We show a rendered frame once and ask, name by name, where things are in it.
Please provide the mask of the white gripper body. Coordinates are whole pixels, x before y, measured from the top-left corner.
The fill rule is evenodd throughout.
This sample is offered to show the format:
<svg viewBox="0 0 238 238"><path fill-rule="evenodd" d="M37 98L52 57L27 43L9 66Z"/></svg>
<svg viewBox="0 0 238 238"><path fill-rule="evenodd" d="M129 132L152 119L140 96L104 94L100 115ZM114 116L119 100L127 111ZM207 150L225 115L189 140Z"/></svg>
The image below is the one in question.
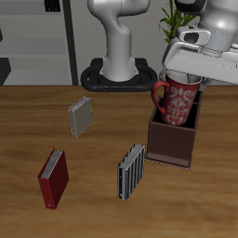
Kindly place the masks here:
<svg viewBox="0 0 238 238"><path fill-rule="evenodd" d="M220 82L238 85L238 45L233 44L219 58L203 54L201 47L174 38L162 60L168 70L189 73Z"/></svg>

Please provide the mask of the red patterned mug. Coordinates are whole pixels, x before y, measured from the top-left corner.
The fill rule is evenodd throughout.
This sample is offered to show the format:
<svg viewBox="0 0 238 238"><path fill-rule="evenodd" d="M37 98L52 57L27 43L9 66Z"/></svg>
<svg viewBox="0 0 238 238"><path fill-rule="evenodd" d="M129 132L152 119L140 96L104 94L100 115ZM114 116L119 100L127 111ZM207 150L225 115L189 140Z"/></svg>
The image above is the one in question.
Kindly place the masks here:
<svg viewBox="0 0 238 238"><path fill-rule="evenodd" d="M201 82L201 76L167 70L165 80L152 86L152 101L166 123L173 126L186 123ZM160 86L165 89L162 106L155 98L156 90Z"/></svg>

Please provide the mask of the dark brown desk caddy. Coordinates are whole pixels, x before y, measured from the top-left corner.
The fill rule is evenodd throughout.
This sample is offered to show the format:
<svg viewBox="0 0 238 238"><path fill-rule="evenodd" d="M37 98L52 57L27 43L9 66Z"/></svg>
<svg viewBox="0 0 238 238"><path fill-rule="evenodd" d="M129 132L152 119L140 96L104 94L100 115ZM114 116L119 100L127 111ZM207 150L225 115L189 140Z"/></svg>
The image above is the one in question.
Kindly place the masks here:
<svg viewBox="0 0 238 238"><path fill-rule="evenodd" d="M191 167L202 96L203 93L198 91L189 117L182 126L166 124L160 111L153 109L149 121L146 160L185 169Z"/></svg>

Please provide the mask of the green pot plant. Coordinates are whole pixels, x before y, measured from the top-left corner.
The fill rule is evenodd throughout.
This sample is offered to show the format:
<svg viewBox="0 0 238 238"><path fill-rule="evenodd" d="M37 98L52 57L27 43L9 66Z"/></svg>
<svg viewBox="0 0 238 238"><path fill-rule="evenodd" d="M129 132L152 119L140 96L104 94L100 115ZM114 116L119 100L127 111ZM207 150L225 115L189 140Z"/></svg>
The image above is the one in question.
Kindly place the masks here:
<svg viewBox="0 0 238 238"><path fill-rule="evenodd" d="M188 25L195 16L182 13L175 5L173 0L169 0L167 3L169 11L166 11L162 7L162 11L165 13L165 17L160 19L158 24L158 30L162 30L165 34L165 41L169 43L176 37L176 30L180 26Z"/></svg>

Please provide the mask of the grey book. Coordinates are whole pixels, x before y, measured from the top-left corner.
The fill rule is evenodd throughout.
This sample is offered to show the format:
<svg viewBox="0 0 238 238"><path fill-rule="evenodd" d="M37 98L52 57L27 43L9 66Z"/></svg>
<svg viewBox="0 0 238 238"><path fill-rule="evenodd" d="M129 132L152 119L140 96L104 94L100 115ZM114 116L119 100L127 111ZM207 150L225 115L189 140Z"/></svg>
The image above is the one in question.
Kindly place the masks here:
<svg viewBox="0 0 238 238"><path fill-rule="evenodd" d="M68 108L71 134L79 137L93 124L91 98L83 96Z"/></svg>

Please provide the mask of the black white striped book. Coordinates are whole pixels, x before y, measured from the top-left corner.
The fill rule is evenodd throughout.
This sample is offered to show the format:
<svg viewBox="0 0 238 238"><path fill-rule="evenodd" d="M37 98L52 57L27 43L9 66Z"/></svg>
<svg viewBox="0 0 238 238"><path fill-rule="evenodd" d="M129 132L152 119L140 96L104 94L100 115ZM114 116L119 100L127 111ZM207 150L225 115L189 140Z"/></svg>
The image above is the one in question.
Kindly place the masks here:
<svg viewBox="0 0 238 238"><path fill-rule="evenodd" d="M117 166L117 196L126 201L144 172L145 147L134 143Z"/></svg>

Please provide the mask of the white shelf unit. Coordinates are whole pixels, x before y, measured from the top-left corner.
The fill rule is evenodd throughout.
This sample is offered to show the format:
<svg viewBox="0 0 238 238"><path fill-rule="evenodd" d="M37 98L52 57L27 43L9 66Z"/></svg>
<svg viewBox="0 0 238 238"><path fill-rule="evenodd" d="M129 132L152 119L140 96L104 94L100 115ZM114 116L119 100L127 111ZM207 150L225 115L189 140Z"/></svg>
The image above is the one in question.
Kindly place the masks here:
<svg viewBox="0 0 238 238"><path fill-rule="evenodd" d="M0 86L76 86L71 0L0 0Z"/></svg>

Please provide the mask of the red book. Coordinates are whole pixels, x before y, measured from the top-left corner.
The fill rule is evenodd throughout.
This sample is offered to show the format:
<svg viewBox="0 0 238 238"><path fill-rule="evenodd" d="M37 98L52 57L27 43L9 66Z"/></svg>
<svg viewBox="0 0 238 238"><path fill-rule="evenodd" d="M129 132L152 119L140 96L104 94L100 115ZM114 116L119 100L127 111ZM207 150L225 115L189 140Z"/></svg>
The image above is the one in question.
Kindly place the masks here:
<svg viewBox="0 0 238 238"><path fill-rule="evenodd" d="M53 149L37 178L46 208L55 210L69 181L65 152Z"/></svg>

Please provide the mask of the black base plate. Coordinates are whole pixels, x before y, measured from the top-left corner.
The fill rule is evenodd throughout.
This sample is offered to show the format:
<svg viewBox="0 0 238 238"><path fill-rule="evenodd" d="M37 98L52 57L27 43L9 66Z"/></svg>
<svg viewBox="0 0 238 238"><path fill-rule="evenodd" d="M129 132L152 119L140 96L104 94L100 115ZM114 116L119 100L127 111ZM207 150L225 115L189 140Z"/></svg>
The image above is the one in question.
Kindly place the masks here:
<svg viewBox="0 0 238 238"><path fill-rule="evenodd" d="M95 58L90 66L81 74L81 84L84 89L92 92L145 92L150 91L158 81L156 72L148 66L144 58L135 58L139 71L129 81L114 82L99 73L102 68L102 58Z"/></svg>

